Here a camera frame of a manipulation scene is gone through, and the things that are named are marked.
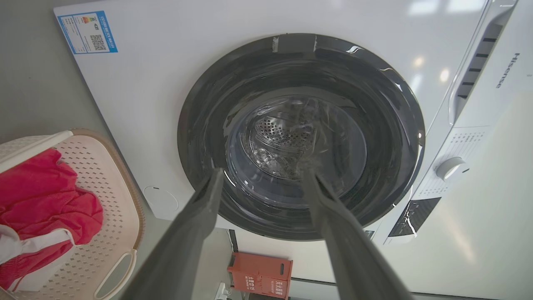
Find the grey tape patch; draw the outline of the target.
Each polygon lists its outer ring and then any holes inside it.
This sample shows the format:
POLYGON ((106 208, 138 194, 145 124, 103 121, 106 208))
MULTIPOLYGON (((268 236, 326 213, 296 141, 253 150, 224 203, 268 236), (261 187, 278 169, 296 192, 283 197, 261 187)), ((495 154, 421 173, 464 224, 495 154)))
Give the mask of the grey tape patch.
POLYGON ((315 34, 297 33, 274 36, 272 41, 273 53, 314 53, 316 49, 315 34))

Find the white washing machine control knob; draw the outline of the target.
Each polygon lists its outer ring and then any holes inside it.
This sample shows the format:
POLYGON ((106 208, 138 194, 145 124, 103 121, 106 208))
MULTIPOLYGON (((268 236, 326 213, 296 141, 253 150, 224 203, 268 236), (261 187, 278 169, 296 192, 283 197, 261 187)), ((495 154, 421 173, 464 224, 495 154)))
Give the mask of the white washing machine control knob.
POLYGON ((436 175, 443 182, 450 182, 469 169, 468 164, 461 157, 455 156, 441 163, 436 169, 436 175))

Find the white garment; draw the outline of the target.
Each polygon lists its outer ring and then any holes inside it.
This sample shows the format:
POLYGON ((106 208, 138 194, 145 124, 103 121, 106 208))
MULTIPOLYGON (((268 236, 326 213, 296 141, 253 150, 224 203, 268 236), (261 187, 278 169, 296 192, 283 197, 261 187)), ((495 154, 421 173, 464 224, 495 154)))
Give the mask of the white garment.
MULTIPOLYGON (((6 225, 0 225, 0 265, 13 258, 19 258, 23 254, 36 254, 38 251, 65 241, 68 242, 69 246, 74 245, 72 236, 66 229, 57 229, 48 234, 21 240, 15 230, 6 225)), ((18 290, 38 292, 73 252, 73 250, 69 250, 44 267, 38 268, 34 272, 27 272, 24 276, 18 276, 5 290, 8 292, 16 292, 18 290)))

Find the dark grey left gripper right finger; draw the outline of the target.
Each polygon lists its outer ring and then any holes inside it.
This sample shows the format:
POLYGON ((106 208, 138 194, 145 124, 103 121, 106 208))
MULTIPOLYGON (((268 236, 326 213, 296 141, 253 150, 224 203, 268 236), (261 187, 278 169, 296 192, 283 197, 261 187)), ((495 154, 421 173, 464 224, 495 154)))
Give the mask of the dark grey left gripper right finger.
POLYGON ((301 173, 312 224, 326 242, 340 300, 413 300, 356 217, 314 169, 301 173))

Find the white front-load washing machine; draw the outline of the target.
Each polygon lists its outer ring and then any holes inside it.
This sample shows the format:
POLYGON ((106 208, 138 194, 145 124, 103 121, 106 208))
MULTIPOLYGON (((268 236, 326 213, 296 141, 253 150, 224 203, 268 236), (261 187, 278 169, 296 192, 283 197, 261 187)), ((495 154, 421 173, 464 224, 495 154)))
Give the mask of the white front-load washing machine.
POLYGON ((179 159, 182 106, 215 61, 291 33, 340 38, 375 53, 421 108, 426 148, 411 191, 366 226, 378 245, 408 243, 425 221, 405 213, 440 198, 436 175, 472 159, 511 99, 533 92, 533 0, 103 0, 55 15, 104 11, 117 53, 74 55, 155 217, 171 220, 193 187, 179 159))

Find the dark round washing machine door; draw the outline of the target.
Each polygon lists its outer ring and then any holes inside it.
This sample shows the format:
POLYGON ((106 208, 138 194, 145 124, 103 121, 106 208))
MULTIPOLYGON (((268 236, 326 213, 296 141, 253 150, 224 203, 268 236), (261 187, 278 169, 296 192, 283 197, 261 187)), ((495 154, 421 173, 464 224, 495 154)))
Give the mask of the dark round washing machine door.
POLYGON ((219 214, 263 237, 315 241, 301 171, 311 167, 363 226, 411 188, 425 127, 411 88, 352 42, 316 34, 314 53, 273 53, 274 36, 221 57, 182 106, 177 146, 194 188, 224 170, 219 214))

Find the blue energy label sticker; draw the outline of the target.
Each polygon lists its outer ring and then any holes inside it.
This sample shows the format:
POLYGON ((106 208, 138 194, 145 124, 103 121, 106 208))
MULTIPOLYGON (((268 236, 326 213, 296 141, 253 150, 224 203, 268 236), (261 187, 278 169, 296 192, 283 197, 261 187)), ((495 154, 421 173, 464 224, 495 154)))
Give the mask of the blue energy label sticker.
POLYGON ((118 52, 104 11, 56 17, 74 55, 118 52))

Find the orange fire equipment box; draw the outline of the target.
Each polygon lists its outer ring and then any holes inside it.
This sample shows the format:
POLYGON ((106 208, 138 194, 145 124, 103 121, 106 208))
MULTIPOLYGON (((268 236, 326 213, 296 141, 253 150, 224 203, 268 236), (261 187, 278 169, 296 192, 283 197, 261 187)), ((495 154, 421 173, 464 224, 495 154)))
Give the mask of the orange fire equipment box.
POLYGON ((257 295, 289 300, 292 260, 232 253, 233 261, 227 271, 232 275, 232 288, 257 295))

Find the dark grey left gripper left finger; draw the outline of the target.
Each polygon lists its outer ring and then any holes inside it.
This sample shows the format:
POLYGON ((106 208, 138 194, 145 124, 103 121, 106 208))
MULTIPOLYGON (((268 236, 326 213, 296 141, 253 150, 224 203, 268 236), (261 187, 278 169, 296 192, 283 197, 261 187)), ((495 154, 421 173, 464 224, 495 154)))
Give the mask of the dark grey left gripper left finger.
POLYGON ((202 245, 217 221, 224 178, 217 168, 202 181, 120 300, 191 300, 202 245))

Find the red garment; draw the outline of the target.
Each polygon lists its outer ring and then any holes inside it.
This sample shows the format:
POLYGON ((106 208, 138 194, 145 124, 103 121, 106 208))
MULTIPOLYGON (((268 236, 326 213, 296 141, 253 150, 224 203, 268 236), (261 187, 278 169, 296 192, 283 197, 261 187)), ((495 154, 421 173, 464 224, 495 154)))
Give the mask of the red garment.
POLYGON ((56 149, 44 152, 0 173, 0 225, 26 240, 66 229, 68 242, 23 254, 0 265, 0 287, 18 276, 34 272, 69 250, 88 244, 103 225, 103 208, 97 196, 77 186, 77 173, 61 160, 56 149))

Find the cream perforated laundry basket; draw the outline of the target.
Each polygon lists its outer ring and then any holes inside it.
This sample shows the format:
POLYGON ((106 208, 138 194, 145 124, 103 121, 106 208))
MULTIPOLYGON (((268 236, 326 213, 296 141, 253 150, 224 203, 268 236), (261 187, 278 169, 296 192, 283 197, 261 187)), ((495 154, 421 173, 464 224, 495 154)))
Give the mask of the cream perforated laundry basket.
POLYGON ((131 277, 144 232, 139 194, 116 147, 99 133, 70 129, 0 144, 0 173, 55 148, 76 171, 77 185, 103 207, 103 226, 87 245, 73 249, 38 292, 8 292, 0 300, 110 300, 131 277))

